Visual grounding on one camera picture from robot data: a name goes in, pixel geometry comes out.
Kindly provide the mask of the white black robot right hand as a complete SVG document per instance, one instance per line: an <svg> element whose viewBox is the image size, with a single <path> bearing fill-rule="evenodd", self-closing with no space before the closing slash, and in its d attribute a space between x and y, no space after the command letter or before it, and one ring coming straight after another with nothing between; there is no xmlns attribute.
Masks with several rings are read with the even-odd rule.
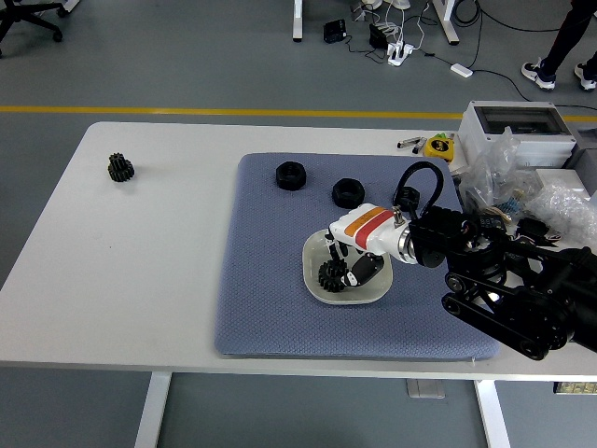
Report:
<svg viewBox="0 0 597 448"><path fill-rule="evenodd" d="M386 255L417 262L409 222L397 207L359 205L329 225L326 246L331 259L319 268L318 281L330 292L364 285L383 269Z"/></svg>

